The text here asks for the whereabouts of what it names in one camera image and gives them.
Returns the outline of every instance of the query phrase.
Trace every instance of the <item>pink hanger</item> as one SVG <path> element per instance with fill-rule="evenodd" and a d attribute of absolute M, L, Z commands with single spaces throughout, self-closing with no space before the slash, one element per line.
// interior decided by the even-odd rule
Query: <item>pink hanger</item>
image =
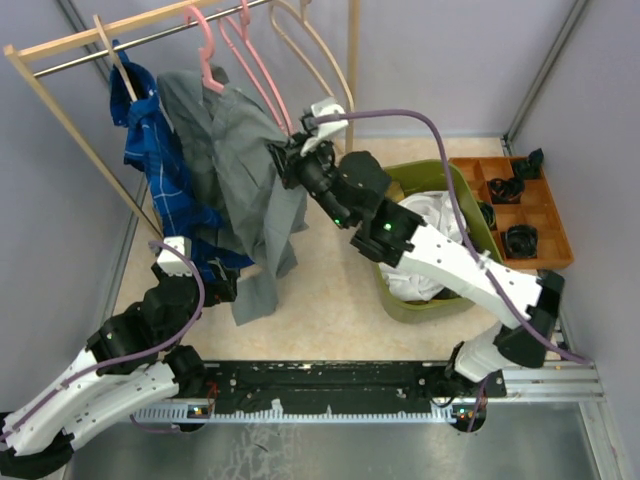
<path fill-rule="evenodd" d="M 241 1 L 242 1 L 242 11 L 240 12 L 240 23 L 242 25 L 242 28 L 238 26 L 238 24 L 232 18 L 223 17 L 218 20 L 218 28 L 220 28 L 220 34 L 222 35 L 222 38 L 224 38 L 225 42 L 227 43 L 227 45 L 229 46 L 229 48 L 231 49 L 235 57 L 240 62 L 240 65 L 242 65 L 244 70 L 247 72 L 249 79 L 255 85 L 256 89 L 260 93 L 260 96 L 262 96 L 262 98 L 264 99 L 265 103 L 267 104 L 267 108 L 269 108 L 269 111 L 273 115 L 273 118 L 278 124 L 278 127 L 280 127 L 280 129 L 287 134 L 293 133 L 295 129 L 293 128 L 293 124 L 291 123 L 291 117 L 289 116 L 287 107 L 285 106 L 284 101 L 282 100 L 280 91 L 278 90 L 278 87 L 276 87 L 276 84 L 273 81 L 273 78 L 271 78 L 271 75 L 269 75 L 267 67 L 265 67 L 264 62 L 258 55 L 258 52 L 256 51 L 256 49 L 253 47 L 253 44 L 249 40 L 249 32 L 247 28 L 249 23 L 251 23 L 251 18 L 249 16 L 249 6 L 247 5 L 247 0 L 241 0 Z M 229 38 L 229 35 L 227 35 L 227 32 L 225 31 L 222 24 L 223 21 L 228 22 L 231 25 L 231 27 L 235 30 L 235 32 L 243 39 L 245 47 L 247 48 L 247 50 L 255 60 L 256 64 L 258 65 L 258 68 L 262 72 L 262 75 L 264 76 L 267 83 L 269 84 L 269 87 L 271 88 L 271 92 L 273 93 L 273 96 L 275 97 L 276 102 L 278 103 L 278 107 L 282 112 L 282 115 L 284 117 L 284 122 L 286 122 L 286 126 L 282 121 L 282 118 L 276 111 L 273 103 L 271 102 L 271 99 L 267 96 L 266 92 L 264 91 L 264 88 L 262 88 L 262 85 L 254 75 L 254 73 L 251 71 L 251 68 L 249 67 L 249 65 L 247 65 L 247 62 L 244 60 L 244 58 L 242 57 L 242 55 L 240 54 L 236 46 L 233 44 L 233 42 Z"/>
<path fill-rule="evenodd" d="M 211 66 L 209 65 L 209 59 L 213 57 L 214 53 L 216 53 L 216 41 L 213 38 L 211 28 L 205 20 L 204 15 L 202 15 L 202 12 L 196 7 L 190 5 L 186 8 L 186 10 L 187 11 L 185 12 L 184 16 L 187 23 L 191 21 L 191 15 L 193 15 L 200 25 L 200 28 L 202 29 L 202 33 L 204 33 L 204 38 L 206 40 L 206 45 L 204 47 L 198 48 L 198 52 L 200 54 L 200 68 L 202 69 L 202 84 L 216 93 L 222 93 L 222 91 L 224 90 L 224 85 L 216 82 L 213 79 Z"/>

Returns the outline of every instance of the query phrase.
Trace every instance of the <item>white cloth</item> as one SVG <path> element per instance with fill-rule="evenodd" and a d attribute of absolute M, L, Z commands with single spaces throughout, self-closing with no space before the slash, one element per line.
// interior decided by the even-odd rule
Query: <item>white cloth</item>
<path fill-rule="evenodd" d="M 456 243 L 462 243 L 462 232 L 453 214 L 449 192 L 416 193 L 399 202 L 399 205 L 422 215 L 422 218 L 429 225 L 437 228 L 440 233 Z M 404 272 L 383 263 L 380 264 L 380 272 L 391 294 L 405 302 L 429 301 L 444 288 L 435 280 L 416 273 Z"/>

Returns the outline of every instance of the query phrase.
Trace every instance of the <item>wooden pole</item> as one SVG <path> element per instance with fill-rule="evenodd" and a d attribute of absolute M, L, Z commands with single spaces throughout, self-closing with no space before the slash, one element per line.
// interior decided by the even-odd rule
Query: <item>wooden pole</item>
<path fill-rule="evenodd" d="M 360 46 L 360 0 L 349 0 L 349 44 L 347 51 L 347 85 L 353 96 L 355 107 L 358 106 L 358 50 Z M 346 150 L 353 150 L 353 123 L 347 127 Z"/>
<path fill-rule="evenodd" d="M 220 3 L 222 0 L 183 0 L 181 2 L 167 5 L 165 7 L 156 8 L 148 12 L 134 15 L 133 17 L 124 18 L 117 22 L 104 25 L 104 31 L 109 37 L 114 37 L 131 30 L 136 30 L 147 25 L 158 23 L 166 18 L 182 15 L 184 9 L 189 5 L 194 7 L 206 7 Z M 35 60 L 47 58 L 58 53 L 63 53 L 74 48 L 82 47 L 89 43 L 99 42 L 100 34 L 96 28 L 90 28 L 84 32 L 74 33 L 67 37 L 58 38 L 50 42 L 36 45 L 35 47 L 26 48 L 18 52 L 18 56 L 27 65 Z"/>
<path fill-rule="evenodd" d="M 102 158 L 100 158 L 96 151 L 91 147 L 88 140 L 82 135 L 82 133 L 80 133 L 71 118 L 69 118 L 67 113 L 62 109 L 53 95 L 51 95 L 49 90 L 47 90 L 46 87 L 33 76 L 33 72 L 31 72 L 29 67 L 22 61 L 18 54 L 18 51 L 13 48 L 13 46 L 9 45 L 4 48 L 4 54 L 11 61 L 20 75 L 22 75 L 29 86 L 33 88 L 33 90 L 49 108 L 49 110 L 51 110 L 51 113 L 53 113 L 53 115 L 60 121 L 60 123 L 62 123 L 62 126 L 67 130 L 67 132 L 69 132 L 69 135 L 71 135 L 71 137 L 76 141 L 76 143 L 80 146 L 84 153 L 87 154 L 89 159 L 93 162 L 100 173 L 102 173 L 102 175 L 107 179 L 107 181 L 116 190 L 116 192 L 118 192 L 118 195 L 120 195 L 120 197 L 125 201 L 127 206 L 133 211 L 133 213 L 137 215 L 142 223 L 144 223 L 151 229 L 153 233 L 155 233 L 156 237 L 162 239 L 162 233 L 155 225 L 155 223 L 153 223 L 153 221 L 151 221 L 151 219 L 147 217 L 140 206 L 135 202 L 133 197 L 129 195 L 129 192 L 127 192 L 124 186 L 116 178 L 113 172 L 109 170 L 107 165 L 104 163 L 104 160 L 102 160 Z"/>

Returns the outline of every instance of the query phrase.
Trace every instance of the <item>beige floor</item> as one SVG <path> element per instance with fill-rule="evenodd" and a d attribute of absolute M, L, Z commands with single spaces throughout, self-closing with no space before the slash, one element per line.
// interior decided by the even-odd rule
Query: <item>beige floor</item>
<path fill-rule="evenodd" d="M 502 155 L 495 138 L 452 138 L 446 146 L 450 157 Z M 384 166 L 438 158 L 432 139 L 359 140 L 356 148 L 370 150 Z M 444 360 L 458 342 L 495 322 L 477 306 L 420 325 L 395 322 L 378 301 L 370 263 L 349 245 L 354 231 L 338 230 L 312 201 L 307 223 L 310 228 L 293 237 L 299 265 L 281 280 L 273 315 L 238 327 L 229 305 L 219 305 L 203 314 L 183 343 L 204 359 L 219 360 Z M 156 284 L 150 239 L 140 226 L 116 312 Z"/>

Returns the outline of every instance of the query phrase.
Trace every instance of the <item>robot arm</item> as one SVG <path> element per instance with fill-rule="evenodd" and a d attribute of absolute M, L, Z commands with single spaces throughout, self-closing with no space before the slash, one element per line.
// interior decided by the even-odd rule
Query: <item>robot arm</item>
<path fill-rule="evenodd" d="M 316 119 L 343 113 L 331 98 L 317 103 L 301 119 L 304 132 L 293 135 L 285 147 L 271 147 L 283 185 L 302 185 L 339 228 L 357 227 L 351 244 L 365 257 L 433 278 L 497 316 L 496 326 L 456 347 L 449 369 L 452 377 L 478 383 L 508 365 L 541 367 L 545 345 L 524 328 L 514 310 L 529 330 L 548 340 L 558 316 L 563 278 L 553 272 L 544 278 L 516 272 L 487 255 L 477 261 L 475 252 L 385 198 L 391 178 L 369 152 L 349 153 L 337 166 L 330 140 L 346 128 L 347 121 L 318 124 Z M 487 273 L 502 286 L 502 294 Z"/>
<path fill-rule="evenodd" d="M 189 242 L 165 242 L 188 258 Z M 237 276 L 212 265 L 216 282 L 205 284 L 205 306 L 236 297 Z M 65 465 L 73 453 L 97 434 L 146 405 L 195 395 L 205 367 L 190 346 L 176 336 L 194 318 L 199 291 L 191 272 L 177 256 L 163 250 L 152 268 L 158 285 L 141 302 L 109 318 L 93 334 L 71 365 L 20 410 L 0 416 L 0 472 L 38 479 Z M 171 341 L 158 353 L 139 355 Z"/>

